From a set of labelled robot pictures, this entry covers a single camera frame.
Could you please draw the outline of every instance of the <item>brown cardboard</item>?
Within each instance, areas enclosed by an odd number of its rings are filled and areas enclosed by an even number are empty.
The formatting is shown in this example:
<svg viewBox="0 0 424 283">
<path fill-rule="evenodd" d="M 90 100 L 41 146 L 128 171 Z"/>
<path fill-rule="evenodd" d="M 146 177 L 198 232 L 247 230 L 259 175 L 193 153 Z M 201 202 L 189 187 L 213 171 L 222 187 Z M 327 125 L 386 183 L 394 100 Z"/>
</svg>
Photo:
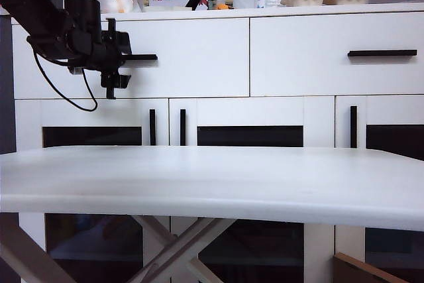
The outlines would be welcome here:
<svg viewBox="0 0 424 283">
<path fill-rule="evenodd" d="M 408 283 L 351 256 L 337 253 L 333 257 L 333 283 Z"/>
</svg>

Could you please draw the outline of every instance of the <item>glass cabinet door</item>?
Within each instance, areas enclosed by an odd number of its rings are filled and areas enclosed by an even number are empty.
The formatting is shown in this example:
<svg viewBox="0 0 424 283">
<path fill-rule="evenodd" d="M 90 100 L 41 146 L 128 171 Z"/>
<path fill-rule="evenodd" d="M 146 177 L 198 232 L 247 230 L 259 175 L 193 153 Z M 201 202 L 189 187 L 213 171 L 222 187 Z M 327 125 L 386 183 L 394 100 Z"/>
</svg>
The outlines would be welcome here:
<svg viewBox="0 0 424 283">
<path fill-rule="evenodd" d="M 358 147 L 424 160 L 422 105 L 424 95 L 337 97 L 337 146 L 348 146 L 350 106 L 356 106 Z M 352 238 L 360 242 L 356 248 Z M 336 248 L 408 282 L 424 282 L 423 232 L 344 227 L 336 230 Z"/>
<path fill-rule="evenodd" d="M 333 146 L 334 97 L 171 99 L 170 140 L 199 146 Z M 173 217 L 171 224 L 183 231 L 192 222 Z M 333 226 L 238 220 L 199 259 L 225 283 L 309 283 L 331 282 L 332 256 Z M 196 279 L 186 272 L 172 282 Z"/>
<path fill-rule="evenodd" d="M 62 100 L 17 101 L 17 123 L 20 150 L 168 144 L 168 100 L 100 100 L 94 113 Z M 45 239 L 38 244 L 76 282 L 126 282 L 152 253 L 150 235 L 128 215 L 21 213 L 20 224 L 35 239 Z"/>
</svg>

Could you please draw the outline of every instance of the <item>black door handle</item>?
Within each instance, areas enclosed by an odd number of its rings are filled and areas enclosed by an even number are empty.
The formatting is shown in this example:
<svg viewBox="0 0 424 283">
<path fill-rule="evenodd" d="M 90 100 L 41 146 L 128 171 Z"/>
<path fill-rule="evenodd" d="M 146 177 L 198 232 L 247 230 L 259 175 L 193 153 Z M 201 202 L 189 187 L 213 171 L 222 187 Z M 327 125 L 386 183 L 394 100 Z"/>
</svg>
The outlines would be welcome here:
<svg viewBox="0 0 424 283">
<path fill-rule="evenodd" d="M 417 50 L 353 50 L 347 56 L 416 56 Z"/>
<path fill-rule="evenodd" d="M 186 111 L 180 109 L 180 146 L 186 145 Z"/>
<path fill-rule="evenodd" d="M 156 111 L 150 110 L 150 145 L 156 146 Z"/>
<path fill-rule="evenodd" d="M 358 107 L 350 107 L 350 147 L 358 148 Z"/>
</svg>

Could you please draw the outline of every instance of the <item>table leg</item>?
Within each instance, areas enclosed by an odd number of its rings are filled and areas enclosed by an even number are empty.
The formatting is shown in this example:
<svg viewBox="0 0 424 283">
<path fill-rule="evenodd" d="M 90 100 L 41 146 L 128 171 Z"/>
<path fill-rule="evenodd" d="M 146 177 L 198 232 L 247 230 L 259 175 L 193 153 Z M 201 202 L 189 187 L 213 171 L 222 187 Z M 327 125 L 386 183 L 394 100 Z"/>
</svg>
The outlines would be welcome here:
<svg viewBox="0 0 424 283">
<path fill-rule="evenodd" d="M 152 235 L 164 247 L 177 239 L 177 237 L 173 236 L 155 217 L 147 215 L 133 215 L 133 218 L 140 223 L 143 229 L 152 233 Z M 221 281 L 221 279 L 207 266 L 205 266 L 196 256 L 187 263 L 187 268 L 202 283 L 223 283 L 223 281 Z"/>
<path fill-rule="evenodd" d="M 200 251 L 207 247 L 234 222 L 234 219 L 198 219 L 192 226 L 184 231 L 182 235 L 166 245 L 156 258 L 150 261 L 127 283 L 162 283 L 172 276 L 172 272 L 175 268 L 186 265 L 193 260 Z M 162 237 L 162 240 L 165 238 L 170 239 L 170 233 L 168 233 L 169 235 L 164 234 L 163 231 L 159 231 L 158 233 L 162 234 L 158 234 L 158 236 Z M 200 266 L 198 268 L 203 279 L 207 280 L 208 277 L 210 277 L 212 279 L 209 281 L 210 283 L 220 282 L 218 278 L 218 280 L 216 280 L 214 274 L 212 276 L 210 275 L 212 273 L 210 270 L 205 271 L 204 267 Z"/>
<path fill-rule="evenodd" d="M 0 215 L 0 256 L 27 283 L 76 283 L 6 215 Z"/>
</svg>

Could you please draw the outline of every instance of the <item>drawer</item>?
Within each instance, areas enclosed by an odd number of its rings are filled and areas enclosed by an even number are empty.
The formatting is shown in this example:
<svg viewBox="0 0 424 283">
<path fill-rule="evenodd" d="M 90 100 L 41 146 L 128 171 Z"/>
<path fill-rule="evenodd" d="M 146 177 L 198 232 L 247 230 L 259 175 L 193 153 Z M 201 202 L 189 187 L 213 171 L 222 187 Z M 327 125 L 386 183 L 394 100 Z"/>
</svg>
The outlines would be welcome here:
<svg viewBox="0 0 424 283">
<path fill-rule="evenodd" d="M 252 19 L 252 96 L 424 92 L 424 13 Z M 355 50 L 416 56 L 348 57 Z"/>
<path fill-rule="evenodd" d="M 132 78 L 128 89 L 115 90 L 117 97 L 248 96 L 248 19 L 119 21 L 117 30 L 129 33 L 134 54 L 158 55 L 158 61 L 131 62 L 121 69 Z M 228 45 L 228 34 L 237 45 Z M 57 98 L 38 71 L 26 37 L 22 27 L 13 27 L 15 98 Z M 43 60 L 42 65 L 65 95 L 89 97 L 81 76 Z M 86 73 L 95 96 L 105 97 L 100 73 Z"/>
</svg>

